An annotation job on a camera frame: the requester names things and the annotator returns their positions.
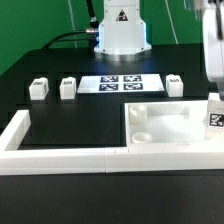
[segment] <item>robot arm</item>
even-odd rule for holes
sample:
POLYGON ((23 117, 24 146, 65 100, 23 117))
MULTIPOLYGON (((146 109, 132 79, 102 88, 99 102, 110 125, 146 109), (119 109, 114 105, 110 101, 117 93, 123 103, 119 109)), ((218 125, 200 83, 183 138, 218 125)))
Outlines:
POLYGON ((205 66, 208 80, 217 83, 220 99, 224 100, 224 1, 185 0, 202 10, 205 66))

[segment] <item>small white cup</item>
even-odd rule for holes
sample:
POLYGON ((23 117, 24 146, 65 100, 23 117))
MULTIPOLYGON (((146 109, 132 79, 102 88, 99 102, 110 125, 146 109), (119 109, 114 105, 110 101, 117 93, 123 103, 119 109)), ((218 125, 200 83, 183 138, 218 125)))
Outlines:
POLYGON ((147 107, 145 105, 133 105, 129 109, 131 123, 144 123, 147 121, 147 107))
POLYGON ((153 142, 153 137, 147 132, 138 132, 132 135, 133 143, 150 143, 153 142))

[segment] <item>small white block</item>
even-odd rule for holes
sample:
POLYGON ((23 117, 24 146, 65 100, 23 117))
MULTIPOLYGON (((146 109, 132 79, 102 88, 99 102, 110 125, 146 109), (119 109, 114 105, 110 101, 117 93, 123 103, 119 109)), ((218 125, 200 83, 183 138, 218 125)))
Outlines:
POLYGON ((46 78, 34 79, 29 87, 31 100, 44 100, 48 91, 48 80, 46 78))
POLYGON ((72 100, 75 98, 76 93, 76 80, 69 77, 62 79, 60 85, 60 95, 62 100, 72 100))
POLYGON ((183 97, 184 84, 179 75, 166 76, 166 89, 169 97, 183 97))
POLYGON ((208 127, 224 129, 224 101, 218 93, 210 93, 208 97, 208 127))

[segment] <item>white block with marker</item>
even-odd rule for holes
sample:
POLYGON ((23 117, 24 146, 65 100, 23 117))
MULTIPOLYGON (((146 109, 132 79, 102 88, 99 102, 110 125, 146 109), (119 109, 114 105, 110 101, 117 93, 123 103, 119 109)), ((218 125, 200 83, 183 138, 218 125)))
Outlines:
POLYGON ((166 76, 166 89, 169 97, 183 97, 184 84, 179 75, 166 76))
POLYGON ((34 79, 29 87, 31 100, 44 100, 49 91, 48 79, 34 79))
POLYGON ((75 99, 76 93, 76 79, 69 77, 62 79, 60 85, 60 95, 62 100, 73 100, 75 99))

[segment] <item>black table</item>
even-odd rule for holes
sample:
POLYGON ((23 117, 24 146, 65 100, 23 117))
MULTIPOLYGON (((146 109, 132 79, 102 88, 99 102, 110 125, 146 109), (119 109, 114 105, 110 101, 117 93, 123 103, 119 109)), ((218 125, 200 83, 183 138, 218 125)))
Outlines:
MULTIPOLYGON (((18 109, 29 109, 32 128, 19 150, 126 146, 124 103, 207 99, 202 45, 155 46, 135 62, 101 61, 88 49, 34 50, 0 77, 0 131, 18 109), (59 96, 62 78, 159 73, 181 76, 183 98, 166 93, 59 96), (46 77, 44 102, 28 87, 46 77)), ((205 223, 224 222, 224 172, 167 171, 0 177, 0 223, 205 223)))

